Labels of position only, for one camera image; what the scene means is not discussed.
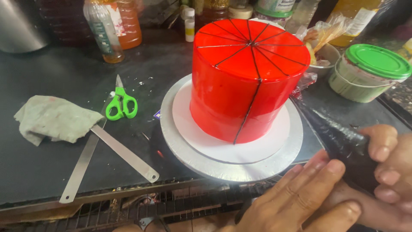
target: scissor handle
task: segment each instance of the scissor handle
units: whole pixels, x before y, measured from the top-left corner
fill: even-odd
[[[133,111],[129,112],[129,109],[127,108],[127,103],[128,102],[133,102],[134,103],[134,107],[133,107]],[[130,97],[127,94],[123,95],[123,112],[126,115],[127,118],[134,118],[134,116],[136,116],[137,114],[137,101],[134,97]]]
[[[117,109],[117,114],[114,116],[110,115],[110,110],[116,108]],[[107,105],[106,107],[106,118],[115,121],[117,119],[121,119],[124,117],[124,114],[122,112],[122,109],[120,108],[120,101],[119,101],[119,96],[115,95],[113,97],[113,100]]]

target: cake top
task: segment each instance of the cake top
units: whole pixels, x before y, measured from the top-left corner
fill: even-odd
[[[212,66],[245,79],[276,82],[310,63],[306,46],[289,32],[261,22],[225,19],[202,27],[194,46]]]

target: green lid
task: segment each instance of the green lid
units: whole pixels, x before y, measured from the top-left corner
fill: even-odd
[[[274,17],[274,18],[287,18],[293,14],[293,11],[289,12],[278,12],[278,11],[271,11],[271,10],[266,10],[263,9],[259,6],[255,7],[255,10],[261,14],[264,14],[266,16]]]
[[[378,46],[355,44],[346,49],[345,55],[360,69],[384,78],[399,80],[412,74],[412,66],[407,60]]]

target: white cake board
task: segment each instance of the white cake board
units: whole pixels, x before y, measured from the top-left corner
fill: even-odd
[[[252,142],[236,144],[206,134],[194,121],[190,113],[192,80],[188,80],[177,92],[173,101],[173,119],[186,142],[199,153],[217,161],[247,164],[262,161],[275,154],[289,136],[289,113],[283,106],[270,130]]]
[[[190,146],[180,135],[173,119],[173,101],[179,89],[192,79],[187,75],[176,82],[166,93],[161,110],[160,125],[170,150],[185,166],[194,172],[223,182],[258,182],[272,178],[285,170],[298,155],[303,141],[303,126],[300,115],[292,101],[285,106],[289,112],[290,132],[285,144],[273,155],[256,163],[229,164],[211,159]]]

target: metal bowl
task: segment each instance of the metal bowl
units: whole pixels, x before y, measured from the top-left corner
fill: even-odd
[[[309,65],[309,68],[306,70],[306,72],[316,73],[318,74],[318,78],[323,78],[328,76],[333,71],[336,61],[338,61],[338,59],[340,58],[340,53],[335,47],[327,43],[318,51],[318,54],[328,60],[330,62],[330,65],[325,67]]]

